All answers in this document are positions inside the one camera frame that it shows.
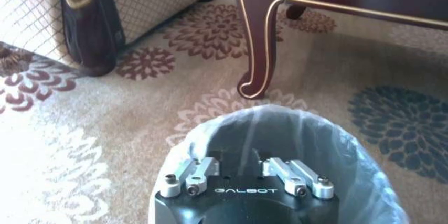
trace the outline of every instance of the bolt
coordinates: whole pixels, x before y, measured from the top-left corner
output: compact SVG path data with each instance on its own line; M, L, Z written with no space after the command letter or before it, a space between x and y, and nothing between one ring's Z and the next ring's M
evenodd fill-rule
M166 175L166 181L168 184L176 183L176 175L175 174L167 174Z
M191 185L187 188L187 193L188 193L190 196L196 196L198 193L199 193L199 187L198 187L198 185Z
M319 176L319 177L318 177L318 181L319 181L319 183L322 183L322 184L328 184L330 179L328 179L326 176Z
M299 186L299 187L298 187L298 193L296 193L296 194L298 194L298 196L302 197L302 198L306 197L306 196L307 196L307 188L306 188L304 186Z

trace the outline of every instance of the carpet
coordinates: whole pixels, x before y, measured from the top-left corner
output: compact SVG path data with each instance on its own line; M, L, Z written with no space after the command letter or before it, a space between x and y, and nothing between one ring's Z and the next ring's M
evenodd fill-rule
M171 147L202 122L279 104L328 118L384 169L414 223L448 213L448 33L323 10L278 14L266 99L236 83L235 0L198 3L90 78L39 55L0 69L0 223L147 223Z

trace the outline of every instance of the trash bag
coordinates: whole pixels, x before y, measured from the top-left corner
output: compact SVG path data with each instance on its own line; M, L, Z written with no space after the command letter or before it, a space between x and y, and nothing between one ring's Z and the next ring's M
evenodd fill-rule
M199 125L172 148L162 167L150 202L164 174L188 158L211 150L239 153L235 172L246 173L252 150L270 150L283 160L299 159L326 175L340 199L340 224L410 223L388 178L356 138L327 119L306 111L264 105L236 111Z

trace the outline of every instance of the curved table leg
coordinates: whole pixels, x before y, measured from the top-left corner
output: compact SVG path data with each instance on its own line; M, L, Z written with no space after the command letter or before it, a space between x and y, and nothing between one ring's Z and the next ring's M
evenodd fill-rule
M276 11L283 1L238 0L250 54L250 71L243 75L238 90L248 99L263 98L271 82L276 58Z

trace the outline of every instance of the plastic bag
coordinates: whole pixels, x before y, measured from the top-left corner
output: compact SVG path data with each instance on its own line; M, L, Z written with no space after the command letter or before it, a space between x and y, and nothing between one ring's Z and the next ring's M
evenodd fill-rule
M159 173L150 223L154 195L164 174L187 158L204 158L211 148L240 153L240 171L255 148L271 150L283 160L300 159L335 184L339 223L410 223L388 178L355 137L320 116L276 105L220 116L188 133L172 148Z

